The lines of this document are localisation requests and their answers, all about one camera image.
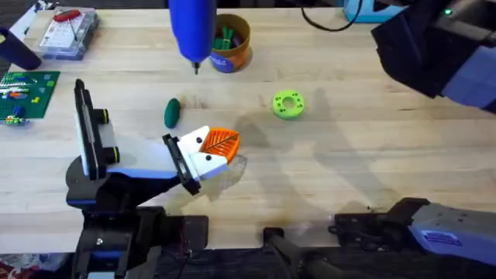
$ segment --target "green egg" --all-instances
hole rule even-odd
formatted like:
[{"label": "green egg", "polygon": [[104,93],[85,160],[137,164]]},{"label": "green egg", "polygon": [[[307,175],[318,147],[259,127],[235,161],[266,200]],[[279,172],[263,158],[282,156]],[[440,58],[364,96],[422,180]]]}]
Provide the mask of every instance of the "green egg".
[{"label": "green egg", "polygon": [[173,129],[176,126],[177,121],[179,121],[180,110],[181,104],[176,98],[172,98],[164,113],[164,123],[168,129]]}]

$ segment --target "wooden table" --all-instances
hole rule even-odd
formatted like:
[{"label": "wooden table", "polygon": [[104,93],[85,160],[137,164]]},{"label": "wooden table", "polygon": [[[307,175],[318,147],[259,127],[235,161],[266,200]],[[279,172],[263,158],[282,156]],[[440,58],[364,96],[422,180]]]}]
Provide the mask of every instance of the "wooden table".
[{"label": "wooden table", "polygon": [[[336,244],[326,232],[332,214],[387,211],[405,196],[496,211],[496,118],[391,80],[375,53],[374,26],[326,33],[298,9],[220,12],[252,28],[253,59],[235,74],[206,61],[195,76],[165,10],[98,11],[102,23],[82,62],[43,62],[40,71],[62,72],[45,118],[25,129],[0,126],[2,253],[74,250],[82,217],[66,205],[64,176],[78,155],[76,78],[123,135],[160,141],[203,125],[240,132],[238,158],[200,195],[177,187],[147,203],[208,215],[211,248],[259,246],[265,226],[287,228],[300,244]],[[345,23],[340,9],[308,14],[327,26]],[[36,17],[31,47],[52,15]],[[272,95],[286,88],[305,96],[295,121],[270,110]],[[164,127],[170,98],[184,107],[173,130]]]}]

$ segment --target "black cable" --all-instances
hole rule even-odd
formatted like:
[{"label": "black cable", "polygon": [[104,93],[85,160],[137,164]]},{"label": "black cable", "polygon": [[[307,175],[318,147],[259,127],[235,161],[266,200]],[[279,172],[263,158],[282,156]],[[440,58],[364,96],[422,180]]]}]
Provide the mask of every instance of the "black cable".
[{"label": "black cable", "polygon": [[314,26],[317,29],[328,31],[328,32],[341,32],[343,30],[350,28],[356,22],[356,20],[358,19],[358,15],[362,11],[362,5],[363,5],[363,0],[358,0],[358,9],[356,10],[356,15],[351,19],[350,22],[348,22],[348,24],[346,24],[343,27],[337,28],[337,29],[331,29],[331,28],[328,28],[325,26],[321,26],[320,24],[312,21],[305,13],[305,10],[303,9],[303,5],[301,5],[301,15],[303,16],[305,21],[308,22],[308,24],[310,24],[311,26]]},{"label": "black cable", "polygon": [[191,257],[191,252],[188,253],[188,255],[186,256],[186,259],[184,259],[184,262],[181,265],[181,269],[179,270],[179,273],[177,274],[176,279],[181,278],[181,275],[183,274],[184,267],[186,267],[186,264],[188,263],[190,257]]}]

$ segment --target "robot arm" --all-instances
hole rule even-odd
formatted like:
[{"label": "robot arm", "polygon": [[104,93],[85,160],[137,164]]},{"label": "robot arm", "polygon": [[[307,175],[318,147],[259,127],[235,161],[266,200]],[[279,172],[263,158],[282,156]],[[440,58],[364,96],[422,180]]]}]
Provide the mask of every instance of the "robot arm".
[{"label": "robot arm", "polygon": [[139,205],[179,184],[199,193],[199,181],[224,171],[236,155],[238,134],[204,126],[181,138],[167,134],[164,143],[120,136],[109,112],[93,108],[81,80],[74,95],[81,156],[66,173],[67,203],[84,216],[74,273],[153,275],[161,246],[204,249],[207,216],[169,216],[162,206]]},{"label": "robot arm", "polygon": [[410,4],[372,30],[384,70],[429,96],[496,113],[496,2],[380,0]]},{"label": "robot arm", "polygon": [[403,198],[387,213],[338,214],[329,231],[342,246],[424,250],[496,265],[496,213]]}]

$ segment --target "plastic container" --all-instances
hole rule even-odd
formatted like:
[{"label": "plastic container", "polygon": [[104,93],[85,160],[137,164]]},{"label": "plastic container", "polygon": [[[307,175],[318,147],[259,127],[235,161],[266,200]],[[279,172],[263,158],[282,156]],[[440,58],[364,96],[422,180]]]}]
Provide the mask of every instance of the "plastic container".
[{"label": "plastic container", "polygon": [[210,61],[213,67],[222,73],[232,73],[239,70],[250,56],[250,26],[245,19],[237,15],[217,15],[215,21],[216,34],[222,33],[222,27],[226,26],[234,30],[234,36],[238,36],[241,44],[230,50],[212,49]]},{"label": "plastic container", "polygon": [[[95,30],[98,27],[98,16],[93,8],[76,8],[76,7],[57,7],[55,13],[77,9],[81,12],[82,19],[72,19],[71,22],[50,22],[46,28],[45,36],[43,36],[38,44],[37,52],[45,59],[60,59],[60,60],[82,60],[88,50],[88,45],[93,38]],[[74,34],[66,28],[65,35],[56,34],[57,27],[60,24],[66,24],[66,27],[71,27],[71,24],[76,32],[77,40],[74,40]],[[67,40],[55,40],[55,37],[72,36],[72,40],[67,43]]]},{"label": "plastic container", "polygon": [[[351,21],[357,14],[359,0],[345,0],[344,15]],[[374,0],[363,0],[362,9],[356,18],[358,23],[382,23],[388,21],[393,16],[401,12],[403,7],[390,6],[382,11],[374,11]]]}]

